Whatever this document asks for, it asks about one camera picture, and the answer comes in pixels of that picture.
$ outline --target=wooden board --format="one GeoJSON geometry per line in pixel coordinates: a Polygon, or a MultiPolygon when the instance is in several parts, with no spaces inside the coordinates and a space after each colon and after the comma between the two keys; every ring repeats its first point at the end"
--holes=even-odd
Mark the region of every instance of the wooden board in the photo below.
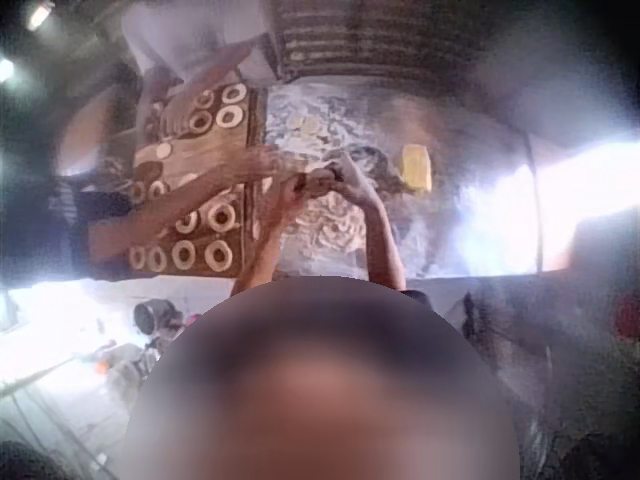
{"type": "MultiPolygon", "coordinates": [[[[151,184],[155,181],[166,183],[171,190],[178,188],[185,176],[200,175],[210,168],[233,161],[238,155],[244,153],[248,145],[259,143],[263,137],[260,133],[264,130],[264,121],[257,122],[255,112],[261,92],[249,90],[247,96],[235,105],[243,111],[242,122],[234,128],[225,129],[215,122],[215,117],[221,107],[221,94],[224,87],[215,90],[215,101],[211,108],[207,109],[214,119],[211,129],[201,135],[190,135],[184,138],[173,139],[171,155],[165,159],[159,159],[156,153],[158,144],[149,145],[138,151],[135,157],[134,181],[144,185],[148,193],[151,184]]],[[[167,257],[167,267],[162,272],[152,272],[148,261],[140,270],[132,271],[139,274],[160,273],[163,275],[207,276],[207,277],[236,277],[245,261],[247,246],[253,241],[253,197],[255,187],[249,185],[236,185],[229,191],[223,192],[209,200],[199,209],[200,226],[190,234],[181,234],[175,228],[169,228],[164,236],[143,248],[148,253],[152,248],[160,247],[167,257]],[[217,205],[228,204],[235,212],[233,227],[224,232],[215,232],[207,222],[207,215],[217,205]],[[180,240],[188,240],[196,249],[196,262],[189,270],[180,270],[173,262],[171,251],[180,240]],[[204,251],[209,244],[216,240],[222,240],[229,246],[233,261],[231,266],[223,272],[214,272],[206,263],[204,251]]]]}

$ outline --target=yellow block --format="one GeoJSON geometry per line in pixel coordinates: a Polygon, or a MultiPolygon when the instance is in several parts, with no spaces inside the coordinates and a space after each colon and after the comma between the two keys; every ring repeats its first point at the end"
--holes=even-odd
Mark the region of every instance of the yellow block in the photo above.
{"type": "Polygon", "coordinates": [[[431,159],[424,145],[405,145],[402,149],[402,179],[413,190],[430,192],[431,159]]]}

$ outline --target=ceiling light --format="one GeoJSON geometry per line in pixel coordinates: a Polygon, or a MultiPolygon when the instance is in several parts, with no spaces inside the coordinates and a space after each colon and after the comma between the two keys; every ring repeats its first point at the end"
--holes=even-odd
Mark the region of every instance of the ceiling light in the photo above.
{"type": "Polygon", "coordinates": [[[9,80],[13,76],[13,62],[3,58],[0,60],[0,83],[9,80]]]}
{"type": "Polygon", "coordinates": [[[42,2],[38,5],[38,8],[36,8],[35,12],[31,15],[31,18],[29,18],[27,28],[32,32],[36,30],[47,19],[51,10],[53,10],[52,2],[42,2]]]}

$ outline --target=white shirt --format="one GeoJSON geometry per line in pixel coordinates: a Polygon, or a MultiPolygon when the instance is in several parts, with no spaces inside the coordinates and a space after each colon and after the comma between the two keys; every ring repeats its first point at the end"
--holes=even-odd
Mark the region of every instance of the white shirt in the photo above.
{"type": "MultiPolygon", "coordinates": [[[[216,63],[218,48],[255,38],[267,26],[261,0],[173,0],[135,3],[122,31],[143,75],[162,65],[186,82],[216,63]]],[[[275,78],[255,49],[239,68],[250,80],[275,78]]]]}

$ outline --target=person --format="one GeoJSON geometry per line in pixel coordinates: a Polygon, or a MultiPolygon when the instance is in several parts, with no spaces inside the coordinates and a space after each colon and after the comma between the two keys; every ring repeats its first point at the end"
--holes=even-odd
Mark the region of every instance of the person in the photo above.
{"type": "Polygon", "coordinates": [[[224,81],[267,84],[270,64],[263,2],[259,0],[145,0],[124,14],[122,32],[143,76],[136,116],[138,145],[153,104],[164,101],[175,80],[181,91],[162,114],[161,136],[179,136],[195,98],[224,81]]]}
{"type": "Polygon", "coordinates": [[[233,162],[213,167],[136,210],[121,193],[77,191],[51,178],[35,183],[31,178],[19,181],[12,177],[2,192],[2,286],[29,287],[38,281],[85,277],[128,278],[122,254],[130,247],[153,240],[230,186],[273,176],[277,169],[277,148],[253,147],[233,162]]]}
{"type": "Polygon", "coordinates": [[[424,293],[407,290],[404,266],[391,224],[374,187],[348,153],[341,151],[336,157],[327,166],[332,175],[320,177],[316,185],[299,188],[300,175],[293,175],[278,185],[276,200],[263,222],[255,255],[236,280],[231,296],[272,280],[280,254],[280,237],[287,226],[302,213],[309,198],[335,191],[364,213],[369,281],[403,292],[431,307],[424,293]]]}

